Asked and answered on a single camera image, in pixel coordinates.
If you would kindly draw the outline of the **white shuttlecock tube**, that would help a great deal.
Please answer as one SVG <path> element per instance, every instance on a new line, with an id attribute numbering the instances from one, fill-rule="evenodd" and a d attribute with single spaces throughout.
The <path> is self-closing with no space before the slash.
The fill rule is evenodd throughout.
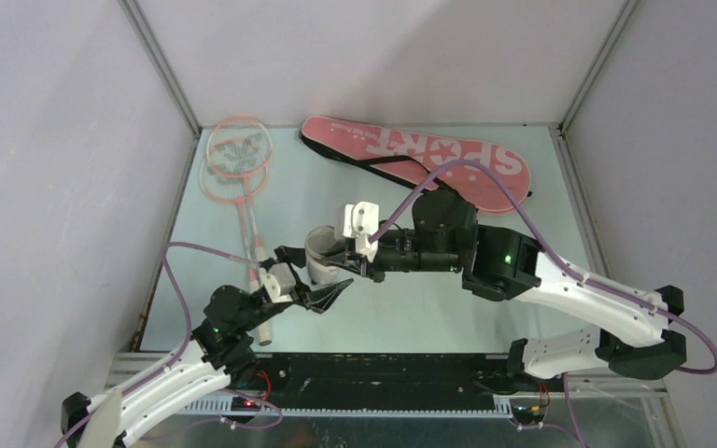
<path id="1" fill-rule="evenodd" d="M 340 268 L 331 262 L 339 261 L 344 249 L 344 240 L 336 237 L 332 226 L 319 226 L 307 234 L 304 240 L 306 270 L 314 285 L 337 282 Z"/>

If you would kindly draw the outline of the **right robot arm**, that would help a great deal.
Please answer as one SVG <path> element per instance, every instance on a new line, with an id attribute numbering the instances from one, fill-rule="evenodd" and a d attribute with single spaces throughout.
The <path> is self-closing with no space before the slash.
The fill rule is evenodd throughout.
<path id="1" fill-rule="evenodd" d="M 312 281 L 332 284 L 338 270 L 378 283 L 388 273 L 457 273 L 462 287 L 482 299 L 518 300 L 582 319 L 583 329 L 511 344 L 505 375 L 519 390 L 599 368 L 657 380 L 686 362 L 686 340 L 669 327 L 683 310 L 679 288 L 638 291 L 577 268 L 523 233 L 480 224 L 476 208 L 446 189 L 416 198 L 412 216 L 412 228 L 392 227 L 361 251 L 362 241 L 380 227 L 378 208 L 347 205 L 337 227 L 323 226 L 307 237 Z"/>

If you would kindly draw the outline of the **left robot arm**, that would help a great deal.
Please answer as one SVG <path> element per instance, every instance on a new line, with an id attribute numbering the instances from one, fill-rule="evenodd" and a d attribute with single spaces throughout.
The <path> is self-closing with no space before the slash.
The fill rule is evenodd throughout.
<path id="1" fill-rule="evenodd" d="M 162 266 L 180 302 L 187 334 L 182 343 L 131 378 L 94 397 L 74 393 L 63 401 L 59 447 L 129 447 L 174 413 L 213 392 L 247 388 L 258 376 L 252 330 L 293 305 L 323 314 L 345 289 L 346 279 L 319 288 L 297 273 L 304 264 L 297 250 L 280 246 L 272 258 L 248 259 L 204 245 L 191 249 L 229 259 L 265 274 L 253 290 L 217 287 L 192 325 L 190 309 L 170 262 Z"/>

